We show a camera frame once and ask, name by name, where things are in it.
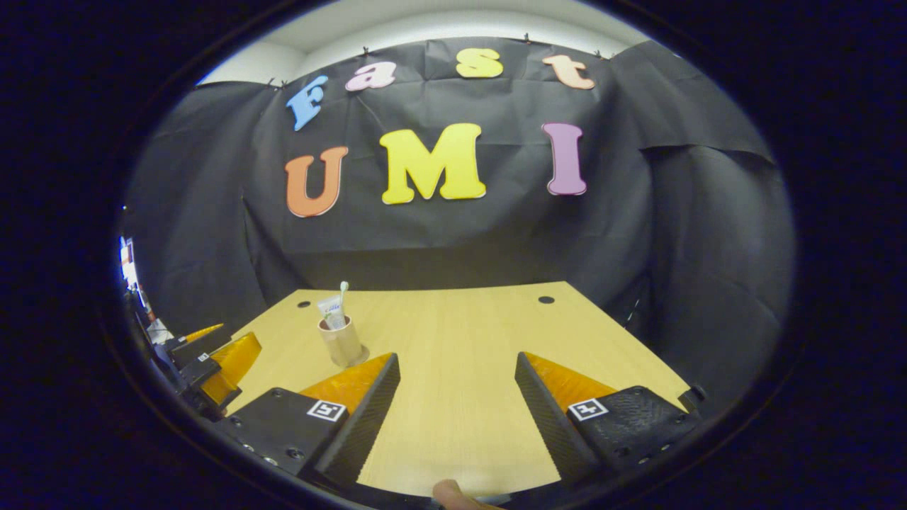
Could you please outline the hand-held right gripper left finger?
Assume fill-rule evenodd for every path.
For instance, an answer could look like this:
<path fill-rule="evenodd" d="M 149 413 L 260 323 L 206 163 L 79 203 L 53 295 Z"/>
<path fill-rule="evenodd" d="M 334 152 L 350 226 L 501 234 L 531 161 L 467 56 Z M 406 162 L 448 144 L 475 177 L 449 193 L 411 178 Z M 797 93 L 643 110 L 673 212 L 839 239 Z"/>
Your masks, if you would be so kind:
<path fill-rule="evenodd" d="M 273 387 L 215 429 L 270 467 L 332 489 L 359 481 L 400 382 L 385 353 L 300 392 Z"/>

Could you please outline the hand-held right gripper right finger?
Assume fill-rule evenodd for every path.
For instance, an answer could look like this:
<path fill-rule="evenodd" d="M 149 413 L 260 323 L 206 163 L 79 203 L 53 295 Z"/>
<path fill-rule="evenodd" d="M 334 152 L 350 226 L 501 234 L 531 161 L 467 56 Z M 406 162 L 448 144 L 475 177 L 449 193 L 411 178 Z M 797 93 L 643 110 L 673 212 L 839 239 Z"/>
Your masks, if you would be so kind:
<path fill-rule="evenodd" d="M 644 385 L 615 390 L 526 351 L 515 380 L 563 483 L 637 470 L 699 426 L 693 404 L 678 407 Z"/>

